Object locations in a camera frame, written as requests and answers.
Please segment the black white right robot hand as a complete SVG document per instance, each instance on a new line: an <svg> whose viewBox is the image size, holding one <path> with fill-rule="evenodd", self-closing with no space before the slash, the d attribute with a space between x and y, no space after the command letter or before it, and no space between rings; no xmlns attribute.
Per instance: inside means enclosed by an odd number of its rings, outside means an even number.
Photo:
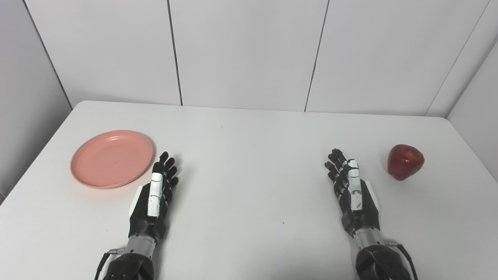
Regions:
<svg viewBox="0 0 498 280"><path fill-rule="evenodd" d="M341 223L351 237L361 228L379 230L379 210L372 188L361 179L359 165L346 158L343 151L333 149L324 163L333 183L334 194L341 209Z"/></svg>

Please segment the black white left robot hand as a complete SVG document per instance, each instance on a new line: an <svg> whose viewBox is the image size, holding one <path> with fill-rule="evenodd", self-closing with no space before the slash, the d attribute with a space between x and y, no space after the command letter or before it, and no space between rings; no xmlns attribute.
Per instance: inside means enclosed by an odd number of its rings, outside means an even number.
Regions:
<svg viewBox="0 0 498 280"><path fill-rule="evenodd" d="M177 172L175 159L164 151L153 165L151 180L136 191L129 214L129 237L147 234L156 241L164 238L167 211L179 182Z"/></svg>

